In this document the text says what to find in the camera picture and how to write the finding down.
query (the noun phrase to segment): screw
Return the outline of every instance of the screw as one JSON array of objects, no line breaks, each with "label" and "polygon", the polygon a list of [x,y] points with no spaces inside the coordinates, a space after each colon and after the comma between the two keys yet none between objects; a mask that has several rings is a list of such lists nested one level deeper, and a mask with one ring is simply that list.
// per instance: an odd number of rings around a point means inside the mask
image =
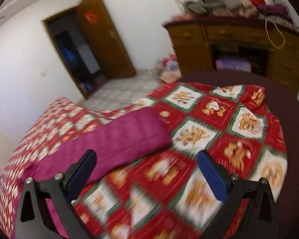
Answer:
[{"label": "screw", "polygon": [[62,173],[58,173],[58,174],[56,174],[56,175],[54,175],[54,179],[55,180],[60,180],[60,179],[62,179],[63,178],[63,174]]},{"label": "screw", "polygon": [[263,183],[263,184],[267,184],[268,183],[268,180],[266,178],[261,178],[260,181]]},{"label": "screw", "polygon": [[26,183],[27,183],[27,184],[30,184],[32,181],[33,181],[33,178],[32,178],[32,177],[29,177],[29,178],[26,179]]},{"label": "screw", "polygon": [[234,180],[234,181],[239,180],[239,175],[238,175],[237,173],[233,173],[230,177],[231,177],[231,179]]}]

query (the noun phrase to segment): white strap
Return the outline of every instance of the white strap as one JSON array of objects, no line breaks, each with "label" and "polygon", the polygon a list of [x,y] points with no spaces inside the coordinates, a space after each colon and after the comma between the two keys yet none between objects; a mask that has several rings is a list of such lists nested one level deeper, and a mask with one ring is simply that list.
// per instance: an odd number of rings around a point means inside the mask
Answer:
[{"label": "white strap", "polygon": [[[280,45],[280,46],[276,46],[276,45],[272,42],[272,40],[269,38],[269,34],[268,34],[268,30],[267,30],[267,20],[269,20],[273,25],[275,25],[277,31],[278,31],[278,32],[280,33],[280,35],[283,37],[283,44],[282,44],[282,45]],[[266,17],[265,28],[266,28],[267,36],[268,36],[268,39],[269,39],[270,43],[271,43],[276,49],[282,49],[282,48],[285,46],[286,39],[285,39],[285,36],[283,35],[283,33],[278,29],[276,23],[273,22],[273,20],[268,19],[268,18]]]}]

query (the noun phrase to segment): open door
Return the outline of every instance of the open door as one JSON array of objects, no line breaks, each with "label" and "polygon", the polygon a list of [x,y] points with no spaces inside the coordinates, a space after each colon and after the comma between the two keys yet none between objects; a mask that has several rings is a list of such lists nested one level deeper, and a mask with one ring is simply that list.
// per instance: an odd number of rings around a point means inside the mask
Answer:
[{"label": "open door", "polygon": [[133,67],[102,0],[82,0],[76,8],[81,31],[106,77],[135,76]]}]

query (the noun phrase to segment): red door decoration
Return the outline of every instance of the red door decoration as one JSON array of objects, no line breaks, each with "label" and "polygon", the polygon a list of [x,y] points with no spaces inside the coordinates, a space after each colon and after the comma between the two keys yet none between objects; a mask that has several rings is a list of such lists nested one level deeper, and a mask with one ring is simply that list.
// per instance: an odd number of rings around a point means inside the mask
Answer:
[{"label": "red door decoration", "polygon": [[84,16],[85,16],[85,19],[88,21],[88,23],[91,25],[93,25],[97,22],[96,13],[94,10],[88,10]]}]

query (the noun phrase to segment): blanket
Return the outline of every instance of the blanket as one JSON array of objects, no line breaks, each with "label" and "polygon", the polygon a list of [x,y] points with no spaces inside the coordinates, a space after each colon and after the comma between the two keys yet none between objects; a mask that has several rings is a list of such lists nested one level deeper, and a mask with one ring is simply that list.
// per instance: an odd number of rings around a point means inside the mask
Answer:
[{"label": "blanket", "polygon": [[[198,151],[208,150],[230,173],[242,178],[266,177],[274,199],[279,196],[287,150],[279,120],[264,99],[265,90],[259,86],[220,88],[197,83],[163,85],[132,106],[113,112],[88,111],[59,99],[28,132],[3,171],[0,226],[12,237],[16,212],[12,199],[21,192],[16,180],[27,162],[57,153],[63,141],[82,132],[151,106],[169,130],[173,145],[113,170],[86,187],[73,206],[98,238],[199,238],[221,202],[197,167]],[[62,129],[69,121],[71,127]],[[226,237],[235,233],[246,205],[241,203]]]}]

